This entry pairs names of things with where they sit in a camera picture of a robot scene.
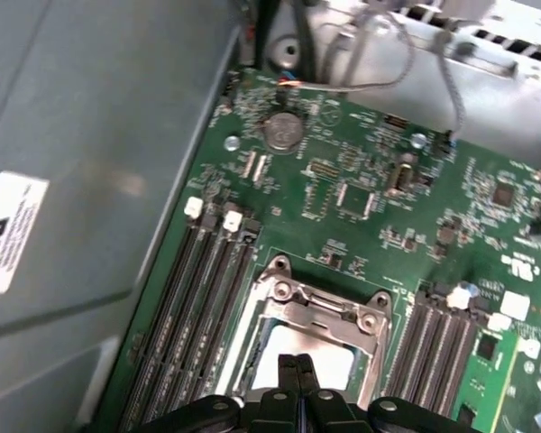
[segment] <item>white label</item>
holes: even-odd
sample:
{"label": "white label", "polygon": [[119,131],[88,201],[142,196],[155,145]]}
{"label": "white label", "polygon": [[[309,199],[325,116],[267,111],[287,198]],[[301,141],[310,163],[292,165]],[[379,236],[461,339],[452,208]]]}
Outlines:
{"label": "white label", "polygon": [[0,294],[10,288],[48,184],[10,171],[0,173]]}

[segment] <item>wire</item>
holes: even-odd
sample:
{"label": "wire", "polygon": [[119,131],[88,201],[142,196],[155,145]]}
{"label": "wire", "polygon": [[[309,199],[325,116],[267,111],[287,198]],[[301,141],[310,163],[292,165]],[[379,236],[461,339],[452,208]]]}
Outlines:
{"label": "wire", "polygon": [[306,81],[316,82],[315,40],[310,29],[307,9],[303,4],[303,0],[293,0],[292,11],[298,37],[297,74]]}
{"label": "wire", "polygon": [[451,140],[453,142],[456,142],[459,134],[461,133],[465,125],[465,122],[467,120],[467,111],[465,109],[465,104],[463,102],[461,92],[459,91],[457,83],[455,83],[453,74],[451,73],[449,65],[447,64],[447,57],[445,53],[446,47],[447,44],[453,39],[454,32],[461,29],[462,27],[477,24],[478,23],[475,21],[453,20],[448,23],[440,33],[436,35],[435,39],[436,57],[439,66],[439,72],[441,73],[441,77],[443,78],[454,109],[455,127],[451,132]]}
{"label": "wire", "polygon": [[382,83],[366,83],[366,84],[357,84],[353,86],[333,86],[330,84],[314,84],[314,83],[308,83],[305,81],[283,81],[280,83],[280,86],[292,86],[297,88],[305,88],[308,90],[326,90],[331,92],[361,92],[364,90],[370,90],[373,88],[392,88],[397,86],[401,81],[405,79],[405,77],[409,74],[409,72],[413,69],[413,65],[415,64],[415,43],[413,42],[413,39],[411,38],[411,35],[408,34],[407,29],[405,26],[397,21],[397,18],[395,18],[392,14],[389,12],[382,13],[384,16],[389,18],[390,23],[395,27],[397,30],[399,30],[399,33],[407,43],[408,48],[408,56],[407,61],[405,62],[405,66],[403,67],[403,70],[401,73],[393,80],[386,81]]}
{"label": "wire", "polygon": [[373,18],[379,16],[378,11],[372,11],[367,8],[356,19],[355,25],[358,27],[358,31],[355,36],[355,44],[351,51],[351,58],[346,66],[343,79],[341,80],[341,86],[349,86],[353,82],[354,74],[359,66],[359,61],[364,53],[365,47],[369,39],[369,23]]}
{"label": "wire", "polygon": [[293,80],[293,81],[296,81],[296,80],[297,80],[297,79],[295,78],[295,76],[292,75],[288,70],[283,70],[283,71],[281,72],[281,74],[284,75],[286,78],[291,79],[291,80]]}

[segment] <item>white slot latch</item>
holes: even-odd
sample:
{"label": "white slot latch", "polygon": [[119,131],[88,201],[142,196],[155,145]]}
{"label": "white slot latch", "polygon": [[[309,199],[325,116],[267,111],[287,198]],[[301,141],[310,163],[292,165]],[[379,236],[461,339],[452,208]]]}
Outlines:
{"label": "white slot latch", "polygon": [[513,320],[509,316],[500,313],[493,313],[487,323],[487,328],[494,332],[507,331],[511,328]]}
{"label": "white slot latch", "polygon": [[241,226],[241,221],[243,221],[243,214],[235,210],[229,210],[226,212],[223,229],[230,233],[236,233]]}
{"label": "white slot latch", "polygon": [[187,205],[184,206],[184,215],[190,219],[197,219],[202,213],[202,207],[204,205],[202,198],[190,197],[188,198]]}

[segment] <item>screw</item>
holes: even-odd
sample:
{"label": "screw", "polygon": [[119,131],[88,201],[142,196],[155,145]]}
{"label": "screw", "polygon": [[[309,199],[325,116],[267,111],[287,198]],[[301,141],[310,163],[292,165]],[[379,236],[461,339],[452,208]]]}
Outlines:
{"label": "screw", "polygon": [[241,147],[241,139],[236,135],[229,135],[225,138],[225,149],[229,152],[237,151]]}
{"label": "screw", "polygon": [[333,393],[327,390],[322,390],[318,392],[318,398],[321,400],[332,400],[334,397]]}
{"label": "screw", "polygon": [[392,401],[383,400],[379,403],[379,406],[381,406],[381,409],[386,410],[387,412],[394,412],[397,410],[397,405]]}
{"label": "screw", "polygon": [[215,408],[216,410],[225,410],[228,409],[228,404],[219,401],[218,403],[215,403],[213,408]]}
{"label": "screw", "polygon": [[377,318],[374,317],[373,315],[371,314],[365,314],[363,317],[362,317],[362,323],[366,326],[366,327],[373,327],[375,323],[377,323]]}
{"label": "screw", "polygon": [[277,282],[274,286],[274,295],[278,300],[287,300],[291,293],[292,289],[286,282]]}

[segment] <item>black plastic part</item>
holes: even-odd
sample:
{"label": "black plastic part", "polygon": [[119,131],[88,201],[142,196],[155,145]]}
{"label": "black plastic part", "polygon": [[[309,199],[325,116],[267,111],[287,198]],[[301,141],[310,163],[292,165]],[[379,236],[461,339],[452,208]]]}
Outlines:
{"label": "black plastic part", "polygon": [[131,433],[199,433],[228,431],[238,424],[241,408],[221,395],[210,395],[160,417]]}
{"label": "black plastic part", "polygon": [[389,433],[479,433],[474,428],[393,397],[375,400],[369,406],[368,413],[374,428]]}
{"label": "black plastic part", "polygon": [[248,431],[249,433],[295,433],[297,415],[298,394],[275,388],[262,395],[261,406]]}
{"label": "black plastic part", "polygon": [[316,433],[373,433],[366,420],[357,419],[343,396],[333,390],[307,396],[307,417]]}
{"label": "black plastic part", "polygon": [[453,291],[453,286],[446,282],[436,282],[431,286],[431,291],[434,295],[446,298]]}
{"label": "black plastic part", "polygon": [[491,313],[491,303],[487,298],[478,296],[477,298],[471,299],[471,309],[478,309],[484,313]]}
{"label": "black plastic part", "polygon": [[457,415],[457,422],[470,427],[474,419],[475,412],[473,412],[466,404],[462,404],[459,408],[459,414]]}

